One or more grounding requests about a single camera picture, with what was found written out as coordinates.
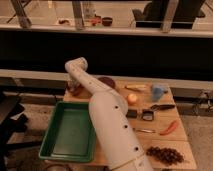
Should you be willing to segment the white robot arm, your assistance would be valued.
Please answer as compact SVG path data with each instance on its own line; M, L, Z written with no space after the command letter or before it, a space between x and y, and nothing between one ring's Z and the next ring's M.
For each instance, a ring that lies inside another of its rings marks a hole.
M88 74L87 67L84 57L65 63L69 76L92 94L89 114L108 168L111 171L154 171L126 117L127 101L115 89Z

